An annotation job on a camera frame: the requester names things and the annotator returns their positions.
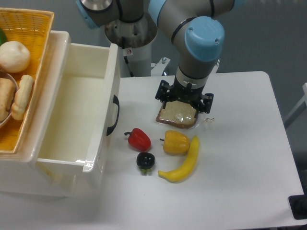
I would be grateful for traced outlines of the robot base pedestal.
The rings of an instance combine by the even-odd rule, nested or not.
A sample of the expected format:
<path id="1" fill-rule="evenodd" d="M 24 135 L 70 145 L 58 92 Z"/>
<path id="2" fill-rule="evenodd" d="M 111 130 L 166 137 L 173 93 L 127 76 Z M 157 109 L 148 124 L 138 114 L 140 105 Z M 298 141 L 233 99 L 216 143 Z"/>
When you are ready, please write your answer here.
<path id="1" fill-rule="evenodd" d="M 126 76 L 151 75 L 152 43 L 157 36 L 157 26 L 148 13 L 133 23 L 115 20 L 106 24 L 105 35 L 109 42 L 121 48 Z"/>

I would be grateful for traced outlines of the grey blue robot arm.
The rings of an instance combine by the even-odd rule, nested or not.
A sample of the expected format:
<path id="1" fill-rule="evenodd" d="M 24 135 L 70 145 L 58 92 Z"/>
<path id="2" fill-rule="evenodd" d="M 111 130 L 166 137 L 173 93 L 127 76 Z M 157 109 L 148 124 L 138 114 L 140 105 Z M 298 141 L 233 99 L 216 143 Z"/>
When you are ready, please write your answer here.
<path id="1" fill-rule="evenodd" d="M 129 68 L 138 48 L 149 45 L 158 31 L 180 54 L 172 85 L 161 81 L 156 99 L 163 105 L 181 101 L 197 113 L 209 113 L 213 94 L 202 91 L 223 49 L 225 32 L 216 16 L 243 4 L 241 0 L 78 0 L 89 28 L 104 27 L 111 43 L 121 47 Z"/>

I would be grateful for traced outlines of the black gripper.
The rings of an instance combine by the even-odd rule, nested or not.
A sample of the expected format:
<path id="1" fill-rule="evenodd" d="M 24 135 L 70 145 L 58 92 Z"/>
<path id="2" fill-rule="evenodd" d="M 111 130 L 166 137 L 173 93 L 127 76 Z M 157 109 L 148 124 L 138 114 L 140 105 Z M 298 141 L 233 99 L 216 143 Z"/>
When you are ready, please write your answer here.
<path id="1" fill-rule="evenodd" d="M 192 83 L 181 83 L 179 78 L 175 76 L 173 85 L 165 80 L 161 80 L 155 99 L 162 103 L 173 102 L 179 100 L 185 103 L 192 103 L 192 107 L 196 110 L 195 116 L 205 113 L 209 114 L 213 104 L 214 94 L 202 94 L 203 86 L 195 88 Z"/>

